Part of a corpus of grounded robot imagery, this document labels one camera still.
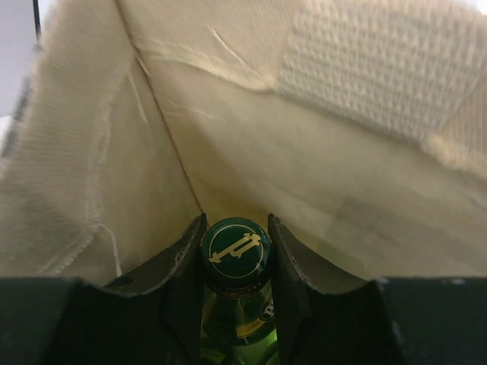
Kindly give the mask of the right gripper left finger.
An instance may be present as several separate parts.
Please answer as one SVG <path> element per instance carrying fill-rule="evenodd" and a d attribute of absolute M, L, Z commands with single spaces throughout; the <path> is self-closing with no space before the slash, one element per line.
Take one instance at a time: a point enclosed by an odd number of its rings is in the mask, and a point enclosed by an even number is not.
<path fill-rule="evenodd" d="M 3 364 L 194 364 L 202 273 L 196 217 L 178 240 L 105 286 L 80 278 L 1 280 Z"/>

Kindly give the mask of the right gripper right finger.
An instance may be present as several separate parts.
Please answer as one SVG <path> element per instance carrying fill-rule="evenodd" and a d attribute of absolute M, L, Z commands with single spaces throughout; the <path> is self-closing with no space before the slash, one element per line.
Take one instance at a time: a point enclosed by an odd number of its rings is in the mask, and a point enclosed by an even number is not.
<path fill-rule="evenodd" d="M 359 278 L 275 215 L 272 292 L 283 364 L 484 364 L 484 278 Z"/>

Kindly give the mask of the beige canvas bag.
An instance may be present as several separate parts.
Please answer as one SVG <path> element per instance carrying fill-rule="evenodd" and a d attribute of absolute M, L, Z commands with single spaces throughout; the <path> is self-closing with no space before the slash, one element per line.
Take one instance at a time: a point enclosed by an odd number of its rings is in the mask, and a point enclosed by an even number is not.
<path fill-rule="evenodd" d="M 1 274 L 97 284 L 199 214 L 359 278 L 486 273 L 486 12 L 57 1 L 1 139 Z"/>

